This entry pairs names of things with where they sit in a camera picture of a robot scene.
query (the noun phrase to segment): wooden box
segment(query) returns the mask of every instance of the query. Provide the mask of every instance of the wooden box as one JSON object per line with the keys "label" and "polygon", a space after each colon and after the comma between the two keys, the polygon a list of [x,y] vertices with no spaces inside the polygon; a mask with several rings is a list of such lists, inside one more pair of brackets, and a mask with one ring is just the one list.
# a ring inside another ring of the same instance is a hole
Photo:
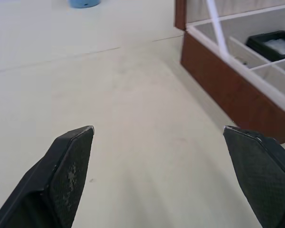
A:
{"label": "wooden box", "polygon": [[185,30],[181,64],[239,127],[285,143],[285,59],[270,62],[245,45],[250,36],[285,30],[285,0],[209,1],[176,0],[175,26]]}

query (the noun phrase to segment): black square container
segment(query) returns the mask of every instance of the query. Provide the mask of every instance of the black square container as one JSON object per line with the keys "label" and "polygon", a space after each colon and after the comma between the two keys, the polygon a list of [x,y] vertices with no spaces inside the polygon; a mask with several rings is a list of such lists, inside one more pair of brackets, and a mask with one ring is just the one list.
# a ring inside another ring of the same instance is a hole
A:
{"label": "black square container", "polygon": [[267,46],[265,43],[270,40],[285,40],[285,31],[277,31],[266,34],[260,34],[251,36],[248,38],[246,45],[255,52],[259,53],[268,60],[275,62],[281,59],[285,59],[285,55]]}

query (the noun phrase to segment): blue cup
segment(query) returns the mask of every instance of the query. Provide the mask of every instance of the blue cup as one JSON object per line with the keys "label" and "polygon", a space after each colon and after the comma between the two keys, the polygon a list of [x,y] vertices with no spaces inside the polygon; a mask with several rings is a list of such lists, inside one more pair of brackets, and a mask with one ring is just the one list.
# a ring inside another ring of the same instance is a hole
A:
{"label": "blue cup", "polygon": [[69,3],[73,8],[88,8],[98,5],[100,0],[69,0]]}

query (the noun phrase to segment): white pole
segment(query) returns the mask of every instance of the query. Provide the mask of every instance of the white pole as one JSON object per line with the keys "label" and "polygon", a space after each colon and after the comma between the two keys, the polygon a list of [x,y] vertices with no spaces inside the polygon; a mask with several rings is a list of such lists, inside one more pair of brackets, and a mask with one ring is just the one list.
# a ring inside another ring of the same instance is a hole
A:
{"label": "white pole", "polygon": [[222,26],[219,21],[219,14],[215,4],[215,0],[207,0],[209,14],[214,27],[215,36],[218,41],[219,52],[222,59],[229,63],[229,53],[225,42],[225,37],[222,31]]}

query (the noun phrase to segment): brown wooden box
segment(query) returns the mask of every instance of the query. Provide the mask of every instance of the brown wooden box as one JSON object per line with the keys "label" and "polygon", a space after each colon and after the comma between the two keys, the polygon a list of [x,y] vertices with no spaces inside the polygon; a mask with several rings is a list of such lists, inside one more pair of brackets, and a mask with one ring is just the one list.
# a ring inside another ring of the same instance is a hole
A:
{"label": "brown wooden box", "polygon": [[[186,30],[189,6],[192,8],[192,3],[187,0],[176,0],[175,26],[179,29]],[[285,143],[285,110],[188,31],[181,64],[239,127]]]}

